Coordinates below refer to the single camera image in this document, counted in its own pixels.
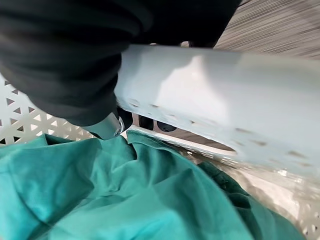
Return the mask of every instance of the black sleeve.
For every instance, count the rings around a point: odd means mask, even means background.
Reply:
[[[0,71],[40,109],[79,126],[116,107],[121,52],[151,24],[134,0],[0,0]]]

